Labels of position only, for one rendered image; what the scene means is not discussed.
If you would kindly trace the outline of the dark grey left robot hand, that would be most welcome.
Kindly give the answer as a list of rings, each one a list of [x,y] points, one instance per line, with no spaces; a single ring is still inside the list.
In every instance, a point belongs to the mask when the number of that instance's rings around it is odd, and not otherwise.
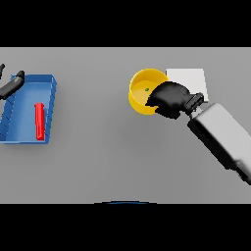
[[[0,87],[0,100],[6,100],[25,84],[25,72],[18,71],[16,76]]]

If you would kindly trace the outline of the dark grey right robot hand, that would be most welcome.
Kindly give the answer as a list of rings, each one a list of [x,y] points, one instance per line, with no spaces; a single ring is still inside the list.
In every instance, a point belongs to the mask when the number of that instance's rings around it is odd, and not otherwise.
[[[193,94],[180,83],[165,81],[151,92],[145,105],[157,106],[157,114],[176,120],[181,112],[189,116],[203,102],[204,95],[201,92]]]

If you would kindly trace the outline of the yellow bowl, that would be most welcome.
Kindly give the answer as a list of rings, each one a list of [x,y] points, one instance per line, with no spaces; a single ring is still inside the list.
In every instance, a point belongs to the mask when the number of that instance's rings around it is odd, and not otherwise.
[[[129,82],[127,99],[131,108],[143,116],[152,116],[157,107],[146,106],[149,95],[162,82],[169,78],[156,69],[142,69],[138,71]]]

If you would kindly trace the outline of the pale square measuring scale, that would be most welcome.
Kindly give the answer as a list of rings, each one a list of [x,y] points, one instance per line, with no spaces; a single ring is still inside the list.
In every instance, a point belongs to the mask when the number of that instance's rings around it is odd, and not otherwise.
[[[201,92],[204,102],[209,102],[206,79],[203,69],[166,69],[170,81],[180,83],[192,94]]]

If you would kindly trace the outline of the blue tray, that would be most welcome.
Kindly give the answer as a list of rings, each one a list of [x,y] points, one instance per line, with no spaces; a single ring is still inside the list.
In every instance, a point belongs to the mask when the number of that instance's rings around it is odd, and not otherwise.
[[[5,100],[0,118],[0,143],[48,144],[56,90],[57,81],[52,75],[26,75],[23,87]],[[44,105],[43,140],[35,137],[36,103]]]

